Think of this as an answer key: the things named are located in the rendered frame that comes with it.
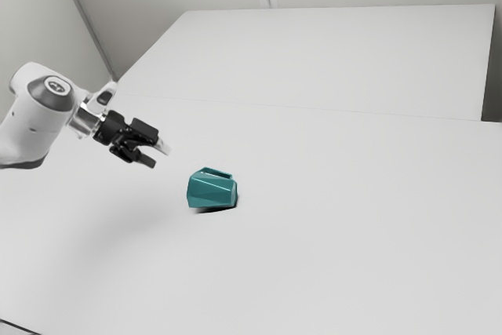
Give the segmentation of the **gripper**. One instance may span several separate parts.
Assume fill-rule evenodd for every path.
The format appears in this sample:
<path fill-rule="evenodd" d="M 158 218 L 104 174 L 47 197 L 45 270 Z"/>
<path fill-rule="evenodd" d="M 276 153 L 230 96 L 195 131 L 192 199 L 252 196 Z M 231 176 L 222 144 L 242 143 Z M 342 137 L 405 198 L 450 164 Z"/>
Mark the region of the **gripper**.
<path fill-rule="evenodd" d="M 127 163 L 138 163 L 153 169 L 156 161 L 145 155 L 138 147 L 152 147 L 164 155 L 172 148 L 160 137 L 158 129 L 146 122 L 133 118 L 127 124 L 123 115 L 109 111 L 100 123 L 93 139 L 102 145 L 110 146 L 109 152 Z"/>

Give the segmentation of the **teal faceted mug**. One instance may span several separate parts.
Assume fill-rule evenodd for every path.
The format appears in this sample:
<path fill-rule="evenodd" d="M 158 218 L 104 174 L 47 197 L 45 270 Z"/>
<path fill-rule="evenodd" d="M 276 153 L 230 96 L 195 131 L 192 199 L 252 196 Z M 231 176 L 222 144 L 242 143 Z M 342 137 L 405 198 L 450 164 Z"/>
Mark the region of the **teal faceted mug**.
<path fill-rule="evenodd" d="M 190 175 L 186 197 L 190 208 L 233 208 L 238 201 L 237 182 L 230 173 L 204 167 Z"/>

